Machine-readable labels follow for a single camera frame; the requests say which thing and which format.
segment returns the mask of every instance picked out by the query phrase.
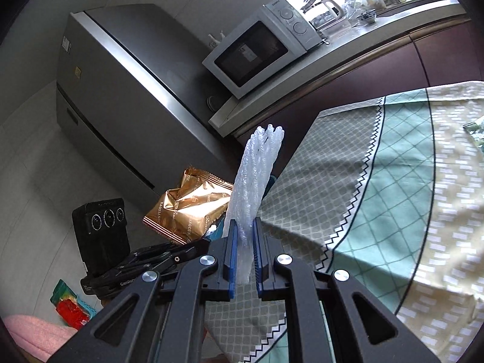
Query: zigzag pattern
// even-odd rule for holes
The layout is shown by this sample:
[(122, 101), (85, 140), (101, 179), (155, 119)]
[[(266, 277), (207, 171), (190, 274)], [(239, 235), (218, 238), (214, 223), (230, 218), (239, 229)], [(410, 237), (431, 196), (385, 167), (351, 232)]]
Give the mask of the zigzag pattern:
[(357, 184), (355, 187), (355, 192), (353, 193), (353, 197), (350, 200), (349, 206), (347, 207), (347, 212), (343, 214), (343, 219), (342, 221), (340, 221), (339, 227), (335, 229), (335, 233), (330, 235), (330, 239), (324, 242), (325, 248), (323, 254), (321, 255), (321, 263), (316, 265), (316, 270), (318, 271), (326, 271), (329, 269), (330, 266), (325, 269), (325, 264), (327, 264), (328, 260), (330, 260), (331, 265), (332, 249), (346, 236), (348, 229), (352, 224), (356, 211), (360, 206), (361, 199), (365, 192), (367, 179), (372, 170), (373, 159), (378, 149), (381, 129), (383, 126), (384, 103), (385, 99), (381, 98), (378, 105), (373, 133), (370, 137), (368, 152), (365, 154), (365, 158), (363, 158), (363, 170), (360, 173), (360, 177), (356, 180)]
[(268, 353), (270, 348), (265, 348), (264, 347), (271, 347), (277, 340), (275, 337), (278, 335), (278, 333), (285, 332), (287, 329), (286, 326), (286, 313), (284, 313), (284, 319), (279, 320), (279, 324), (277, 325), (277, 329), (274, 329), (275, 326), (273, 326), (273, 330), (271, 331), (270, 335), (267, 336), (265, 340), (262, 340), (260, 343), (261, 345), (256, 346), (256, 350), (250, 352), (249, 356), (244, 358), (244, 363), (255, 363), (258, 359), (260, 359), (263, 355), (260, 353), (263, 352), (264, 354)]

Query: metal bolt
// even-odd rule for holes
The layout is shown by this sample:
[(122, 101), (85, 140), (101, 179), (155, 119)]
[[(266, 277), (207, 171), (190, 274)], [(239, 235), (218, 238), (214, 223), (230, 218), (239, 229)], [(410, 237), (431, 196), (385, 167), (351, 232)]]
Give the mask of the metal bolt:
[(143, 273), (141, 278), (143, 279), (143, 281), (150, 283), (158, 278), (158, 274), (156, 274), (156, 272), (153, 270), (148, 270)]
[(349, 278), (349, 273), (346, 270), (335, 271), (335, 279), (338, 281), (346, 281)]
[(204, 255), (200, 258), (200, 263), (205, 266), (213, 265), (215, 263), (215, 258), (211, 255)]
[(282, 253), (277, 257), (277, 261), (282, 265), (288, 265), (292, 262), (292, 257), (286, 253)]

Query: blue and white bowl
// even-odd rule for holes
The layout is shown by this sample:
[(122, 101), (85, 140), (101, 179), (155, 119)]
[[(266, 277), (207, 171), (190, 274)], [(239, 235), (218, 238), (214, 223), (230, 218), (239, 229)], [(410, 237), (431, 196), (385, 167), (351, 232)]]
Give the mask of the blue and white bowl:
[(370, 9), (369, 11), (363, 12), (361, 15), (358, 15), (356, 18), (359, 21), (370, 25), (376, 21), (377, 11), (375, 9)]

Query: gold snack package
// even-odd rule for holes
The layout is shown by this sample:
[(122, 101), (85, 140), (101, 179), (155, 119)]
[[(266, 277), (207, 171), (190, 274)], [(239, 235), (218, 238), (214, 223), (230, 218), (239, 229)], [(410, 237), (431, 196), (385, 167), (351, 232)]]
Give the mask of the gold snack package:
[(166, 191), (143, 222), (174, 243), (187, 244), (200, 239), (224, 214), (232, 189), (233, 184), (190, 167), (180, 188)]

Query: camera lens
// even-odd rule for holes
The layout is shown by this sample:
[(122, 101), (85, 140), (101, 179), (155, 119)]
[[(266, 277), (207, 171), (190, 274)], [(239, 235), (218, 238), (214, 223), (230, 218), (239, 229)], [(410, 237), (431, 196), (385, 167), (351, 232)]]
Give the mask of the camera lens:
[(114, 213), (112, 210), (106, 210), (104, 212), (104, 222), (108, 228), (114, 225)]
[(101, 229), (101, 225), (102, 225), (101, 217), (98, 214), (94, 214), (93, 218), (91, 219), (91, 224), (93, 226), (93, 229), (97, 231)]
[(116, 218), (118, 219), (118, 221), (124, 220), (124, 211), (122, 210), (122, 208), (116, 210)]

